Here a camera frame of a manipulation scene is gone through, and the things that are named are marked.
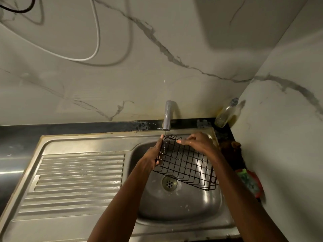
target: black wire rack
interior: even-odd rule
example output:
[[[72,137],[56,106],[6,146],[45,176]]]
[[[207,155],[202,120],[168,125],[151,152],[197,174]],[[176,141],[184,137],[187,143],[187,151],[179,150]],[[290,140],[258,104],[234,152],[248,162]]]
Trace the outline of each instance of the black wire rack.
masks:
[[[175,135],[164,136],[154,171],[209,191],[216,189],[216,174],[207,156],[191,146],[180,145]]]

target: dish soap bottle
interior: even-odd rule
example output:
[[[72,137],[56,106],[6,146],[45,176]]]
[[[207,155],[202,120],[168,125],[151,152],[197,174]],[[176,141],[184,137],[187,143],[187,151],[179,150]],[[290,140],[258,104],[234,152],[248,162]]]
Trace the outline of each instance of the dish soap bottle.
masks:
[[[238,98],[234,98],[231,100],[229,106],[224,107],[219,115],[216,117],[216,120],[214,121],[214,124],[217,127],[224,127],[225,124],[230,120],[230,118],[232,117],[235,109],[236,109],[236,105],[238,104],[239,99]]]

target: wet countertop surface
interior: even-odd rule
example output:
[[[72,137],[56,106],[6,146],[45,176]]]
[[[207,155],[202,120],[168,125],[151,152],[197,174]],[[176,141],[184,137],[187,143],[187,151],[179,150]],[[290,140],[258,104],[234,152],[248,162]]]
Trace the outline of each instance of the wet countertop surface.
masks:
[[[214,126],[214,118],[179,119],[171,121],[171,129],[204,128],[213,126],[218,142],[233,141],[230,128]],[[42,135],[90,134],[157,130],[161,120],[104,123],[72,123],[53,125],[0,127],[0,214],[3,212],[24,169],[27,167]]]

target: person's right hand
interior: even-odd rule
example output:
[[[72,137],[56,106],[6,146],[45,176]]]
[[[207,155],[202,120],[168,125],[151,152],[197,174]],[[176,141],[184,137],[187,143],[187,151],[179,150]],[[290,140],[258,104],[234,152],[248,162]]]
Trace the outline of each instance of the person's right hand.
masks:
[[[218,152],[212,139],[202,132],[196,132],[191,134],[187,139],[179,139],[176,142],[182,145],[189,145],[195,150],[208,156]]]

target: drain strainer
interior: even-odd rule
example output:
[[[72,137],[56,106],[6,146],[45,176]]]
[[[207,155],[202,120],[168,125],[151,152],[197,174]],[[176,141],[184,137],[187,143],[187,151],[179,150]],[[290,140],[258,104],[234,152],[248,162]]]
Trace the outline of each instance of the drain strainer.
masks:
[[[165,176],[162,180],[162,186],[166,191],[174,191],[177,188],[177,180],[173,175]]]

